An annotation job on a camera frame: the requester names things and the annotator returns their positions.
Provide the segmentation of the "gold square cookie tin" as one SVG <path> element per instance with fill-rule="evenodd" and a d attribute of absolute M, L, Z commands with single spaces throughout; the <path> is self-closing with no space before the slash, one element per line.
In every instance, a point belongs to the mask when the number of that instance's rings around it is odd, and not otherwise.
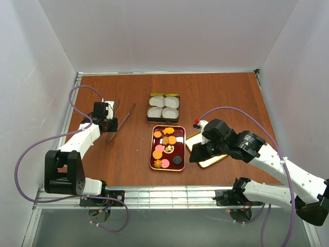
<path fill-rule="evenodd" d="M 150 93 L 149 100 L 150 100 L 151 97 L 154 97 L 154 96 L 163 96 L 164 98 L 165 97 L 177 97 L 179 99 L 179 102 L 180 102 L 180 94 L 152 92 L 152 93 Z M 179 123 L 179 117 L 177 119 L 166 119 L 166 118 L 163 118 L 162 116 L 160 118 L 148 118 L 147 117 L 147 121 L 149 123 L 154 123 L 154 124 L 177 125 Z"/>

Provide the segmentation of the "orange shell-shaped cookie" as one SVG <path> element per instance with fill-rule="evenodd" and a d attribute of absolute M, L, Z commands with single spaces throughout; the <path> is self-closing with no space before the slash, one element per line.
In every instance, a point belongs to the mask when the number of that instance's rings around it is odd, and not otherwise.
<path fill-rule="evenodd" d="M 153 133 L 153 136 L 154 136 L 155 138 L 161 138 L 161 137 L 162 137 L 162 132 L 161 132 L 161 131 L 155 131 L 155 132 Z"/>

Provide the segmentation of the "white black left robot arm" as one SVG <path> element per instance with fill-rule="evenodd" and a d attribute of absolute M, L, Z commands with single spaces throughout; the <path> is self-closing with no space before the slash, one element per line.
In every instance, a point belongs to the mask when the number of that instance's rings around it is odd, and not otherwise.
<path fill-rule="evenodd" d="M 47 193 L 71 196 L 104 196 L 106 182 L 87 178 L 82 160 L 102 133 L 116 132 L 118 119 L 115 102 L 95 102 L 94 109 L 83 118 L 79 132 L 58 150 L 45 155 L 44 188 Z"/>

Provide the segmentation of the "round waffle sandwich cookie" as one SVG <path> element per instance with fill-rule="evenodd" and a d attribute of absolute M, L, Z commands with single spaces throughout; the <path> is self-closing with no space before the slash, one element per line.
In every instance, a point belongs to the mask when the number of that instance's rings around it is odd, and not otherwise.
<path fill-rule="evenodd" d="M 177 139 L 176 139 L 175 136 L 169 136 L 169 137 L 168 137 L 168 144 L 169 144 L 169 145 L 174 145 L 174 144 L 176 144 L 176 143 L 177 143 Z"/>

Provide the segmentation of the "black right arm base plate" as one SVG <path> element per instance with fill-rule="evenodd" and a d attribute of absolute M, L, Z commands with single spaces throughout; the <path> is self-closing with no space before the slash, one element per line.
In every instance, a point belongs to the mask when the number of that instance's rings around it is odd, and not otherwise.
<path fill-rule="evenodd" d="M 217 206 L 260 206 L 263 202 L 248 200 L 242 193 L 232 190 L 216 190 L 213 200 Z"/>

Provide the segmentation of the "gold tin lid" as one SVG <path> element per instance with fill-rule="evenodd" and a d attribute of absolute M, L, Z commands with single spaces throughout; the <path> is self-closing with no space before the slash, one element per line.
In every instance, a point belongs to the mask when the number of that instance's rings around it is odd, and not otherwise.
<path fill-rule="evenodd" d="M 191 153 L 189 157 L 190 163 L 198 163 L 202 168 L 207 168 L 227 157 L 226 154 L 211 156 L 206 148 L 196 147 L 196 150 L 194 150 L 193 146 L 201 143 L 202 140 L 203 136 L 200 132 L 197 132 L 186 139 L 186 146 Z"/>

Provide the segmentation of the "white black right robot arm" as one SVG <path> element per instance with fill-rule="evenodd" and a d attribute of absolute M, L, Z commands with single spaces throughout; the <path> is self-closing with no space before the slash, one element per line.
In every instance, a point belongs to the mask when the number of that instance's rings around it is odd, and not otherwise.
<path fill-rule="evenodd" d="M 197 120 L 193 127 L 202 139 L 192 146 L 191 163 L 227 155 L 265 171 L 283 184 L 278 187 L 239 178 L 230 191 L 217 197 L 221 203 L 268 203 L 294 209 L 297 216 L 309 224 L 324 224 L 328 216 L 328 180 L 312 175 L 289 160 L 281 160 L 278 152 L 253 132 L 236 133 L 219 119 Z"/>

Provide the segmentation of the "metal serving tongs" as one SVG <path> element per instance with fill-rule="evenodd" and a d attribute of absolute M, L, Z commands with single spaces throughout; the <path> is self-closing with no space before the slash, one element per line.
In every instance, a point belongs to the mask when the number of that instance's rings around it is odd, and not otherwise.
<path fill-rule="evenodd" d="M 113 134 L 108 133 L 105 143 L 108 145 L 115 137 L 116 135 L 119 133 L 121 127 L 123 126 L 123 124 L 128 120 L 128 118 L 131 116 L 131 114 L 133 113 L 134 109 L 136 107 L 136 104 L 133 103 L 131 109 L 129 110 L 129 112 L 126 114 L 126 116 L 122 119 L 122 121 L 118 122 L 118 127 L 117 127 L 117 131 L 114 132 Z"/>

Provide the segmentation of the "orange flower cookie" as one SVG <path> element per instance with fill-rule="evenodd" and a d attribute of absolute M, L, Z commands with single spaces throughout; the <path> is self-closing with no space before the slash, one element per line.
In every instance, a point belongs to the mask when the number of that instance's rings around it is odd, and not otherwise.
<path fill-rule="evenodd" d="M 169 138 L 165 136 L 165 137 L 162 139 L 162 144 L 163 144 L 163 145 L 167 145 L 168 143 L 169 143 Z"/>

